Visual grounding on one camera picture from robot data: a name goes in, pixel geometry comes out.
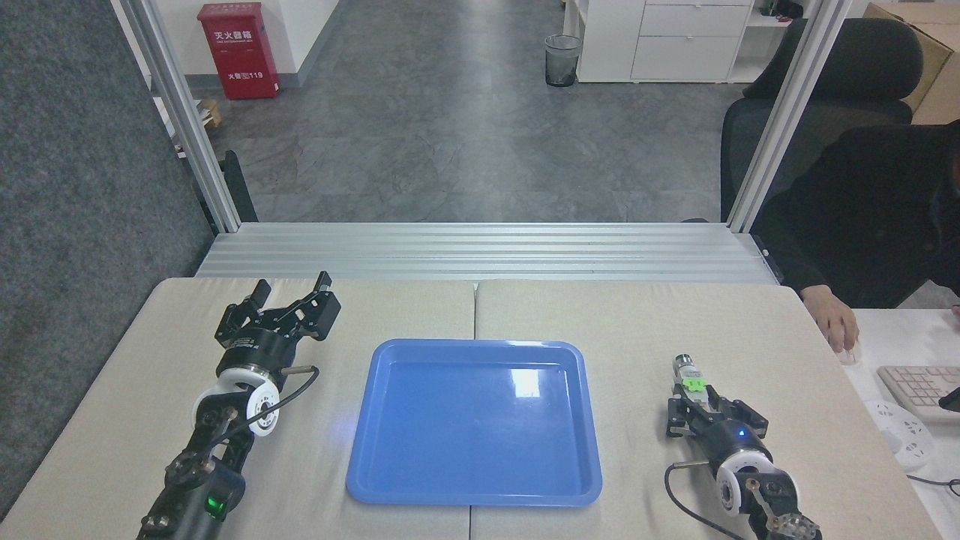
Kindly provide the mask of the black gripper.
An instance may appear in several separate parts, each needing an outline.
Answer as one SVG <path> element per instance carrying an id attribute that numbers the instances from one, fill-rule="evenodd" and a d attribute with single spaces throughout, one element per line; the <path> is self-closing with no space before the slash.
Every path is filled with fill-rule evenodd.
<path id="1" fill-rule="evenodd" d="M 267 280 L 257 281 L 253 292 L 239 304 L 229 304 L 214 334 L 225 349 L 218 376 L 227 369 L 257 369 L 273 380 L 285 380 L 281 370 L 291 367 L 299 339 L 325 341 L 341 310 L 330 290 L 332 277 L 322 271 L 313 289 L 286 307 L 261 308 L 272 288 Z M 259 327 L 247 325 L 259 320 Z"/>
<path id="2" fill-rule="evenodd" d="M 669 397 L 665 436 L 696 437 L 711 470 L 717 470 L 737 452 L 760 452 L 773 461 L 762 442 L 769 427 L 764 416 L 743 400 L 729 400 L 714 388 L 707 390 L 707 403 L 723 420 L 710 421 L 710 411 L 689 397 Z"/>

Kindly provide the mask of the person's hand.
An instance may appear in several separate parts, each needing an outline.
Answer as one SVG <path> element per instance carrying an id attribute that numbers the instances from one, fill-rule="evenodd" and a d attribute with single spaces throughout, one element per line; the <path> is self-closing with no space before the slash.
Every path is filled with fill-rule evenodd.
<path id="1" fill-rule="evenodd" d="M 860 325 L 854 311 L 826 284 L 802 288 L 799 297 L 834 352 L 851 351 L 857 345 Z"/>

